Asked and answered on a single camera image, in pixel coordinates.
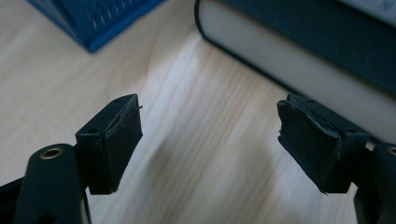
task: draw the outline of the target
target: blue plastic container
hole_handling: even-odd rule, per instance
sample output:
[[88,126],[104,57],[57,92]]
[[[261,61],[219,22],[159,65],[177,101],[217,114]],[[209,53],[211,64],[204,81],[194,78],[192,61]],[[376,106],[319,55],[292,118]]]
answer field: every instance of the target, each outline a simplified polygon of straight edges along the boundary
[[115,35],[163,0],[28,0],[88,52]]

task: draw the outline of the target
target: book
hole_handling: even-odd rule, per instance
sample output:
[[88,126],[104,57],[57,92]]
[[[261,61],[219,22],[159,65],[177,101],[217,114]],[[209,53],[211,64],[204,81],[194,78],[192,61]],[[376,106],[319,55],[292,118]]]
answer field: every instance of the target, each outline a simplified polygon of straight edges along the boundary
[[163,0],[27,0],[88,52],[95,52]]
[[197,0],[204,39],[396,143],[396,29],[331,0]]

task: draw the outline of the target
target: wood grain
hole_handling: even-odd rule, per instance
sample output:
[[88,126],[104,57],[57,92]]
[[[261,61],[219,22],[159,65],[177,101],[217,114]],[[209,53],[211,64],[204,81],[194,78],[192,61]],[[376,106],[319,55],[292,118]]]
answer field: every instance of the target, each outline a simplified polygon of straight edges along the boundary
[[25,1],[0,0],[0,185],[114,98],[144,137],[93,223],[356,223],[355,187],[323,195],[277,142],[287,93],[206,43],[193,0],[168,0],[86,53]]

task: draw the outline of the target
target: light wood surface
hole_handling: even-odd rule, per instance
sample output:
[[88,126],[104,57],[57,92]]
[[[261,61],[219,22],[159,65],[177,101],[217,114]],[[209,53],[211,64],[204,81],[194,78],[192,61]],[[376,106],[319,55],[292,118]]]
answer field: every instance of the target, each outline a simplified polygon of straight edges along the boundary
[[166,1],[90,55],[0,0],[0,185],[137,93],[144,136],[120,190],[89,196],[93,223],[356,223],[355,187],[321,194],[277,142],[287,92],[206,43],[193,3]]

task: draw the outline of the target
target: wooden table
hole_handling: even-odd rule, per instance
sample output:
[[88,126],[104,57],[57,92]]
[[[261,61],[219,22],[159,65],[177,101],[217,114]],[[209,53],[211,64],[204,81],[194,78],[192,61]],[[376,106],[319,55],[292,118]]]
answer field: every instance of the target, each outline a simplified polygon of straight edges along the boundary
[[91,55],[25,1],[0,0],[0,185],[108,102],[137,93],[144,136],[93,223],[356,223],[277,142],[287,92],[200,36],[168,0]]

